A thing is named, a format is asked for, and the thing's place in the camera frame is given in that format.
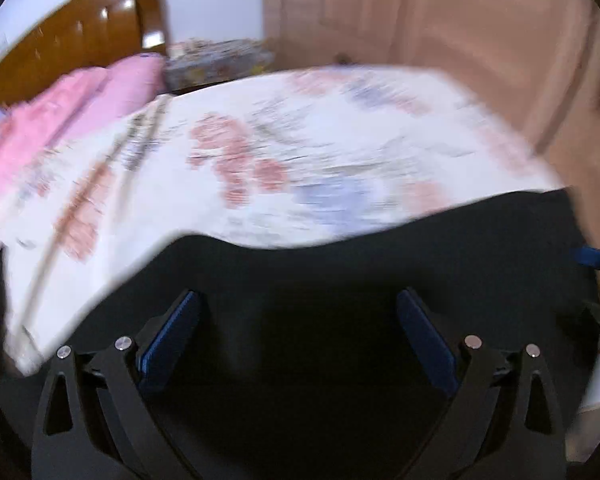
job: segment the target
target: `wooden wardrobe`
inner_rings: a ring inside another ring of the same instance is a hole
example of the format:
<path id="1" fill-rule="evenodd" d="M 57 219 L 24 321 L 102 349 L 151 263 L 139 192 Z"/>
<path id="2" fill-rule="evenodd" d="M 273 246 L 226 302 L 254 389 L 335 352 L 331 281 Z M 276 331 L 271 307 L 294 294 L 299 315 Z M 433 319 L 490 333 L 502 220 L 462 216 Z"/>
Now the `wooden wardrobe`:
<path id="1" fill-rule="evenodd" d="M 439 68 L 574 186 L 600 246 L 600 11 L 593 0 L 264 0 L 280 68 Z"/>

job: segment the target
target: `black fabric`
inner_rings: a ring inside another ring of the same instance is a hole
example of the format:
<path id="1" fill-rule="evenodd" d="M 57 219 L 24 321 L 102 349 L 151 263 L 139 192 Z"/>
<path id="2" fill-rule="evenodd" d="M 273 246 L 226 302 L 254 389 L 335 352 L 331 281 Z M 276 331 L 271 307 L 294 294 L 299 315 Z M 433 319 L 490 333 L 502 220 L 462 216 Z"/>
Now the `black fabric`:
<path id="1" fill-rule="evenodd" d="M 512 193 L 314 248 L 250 250 L 176 240 L 104 299 L 78 351 L 134 335 L 184 288 L 206 294 L 200 327 L 156 417 L 207 479 L 383 478 L 427 434 L 444 397 L 395 317 L 412 286 L 461 333 L 496 348 L 536 343 L 565 424 L 596 357 L 578 325 L 592 271 L 564 191 Z"/>

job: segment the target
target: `patterned cloth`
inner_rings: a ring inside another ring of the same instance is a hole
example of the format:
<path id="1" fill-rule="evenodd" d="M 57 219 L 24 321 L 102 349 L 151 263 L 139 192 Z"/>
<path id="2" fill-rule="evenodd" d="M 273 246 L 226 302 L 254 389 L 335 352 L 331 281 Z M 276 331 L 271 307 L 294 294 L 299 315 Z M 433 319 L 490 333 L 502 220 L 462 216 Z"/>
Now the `patterned cloth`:
<path id="1" fill-rule="evenodd" d="M 169 54 L 164 80 L 171 92 L 260 75 L 274 60 L 260 42 L 251 40 L 184 41 L 171 45 Z"/>
<path id="2" fill-rule="evenodd" d="M 31 370 L 182 234 L 325 244 L 557 187 L 521 137 L 440 72 L 325 68 L 162 96 L 46 152 L 0 200 L 7 350 Z"/>

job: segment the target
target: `headboard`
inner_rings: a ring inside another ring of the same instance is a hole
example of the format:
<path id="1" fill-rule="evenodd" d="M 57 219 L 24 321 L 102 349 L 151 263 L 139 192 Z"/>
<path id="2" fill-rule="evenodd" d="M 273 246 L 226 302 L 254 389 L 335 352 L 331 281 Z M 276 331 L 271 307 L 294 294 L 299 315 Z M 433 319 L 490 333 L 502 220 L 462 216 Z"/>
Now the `headboard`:
<path id="1" fill-rule="evenodd" d="M 30 100 L 75 68 L 166 53 L 164 0 L 71 0 L 0 61 L 0 105 Z"/>

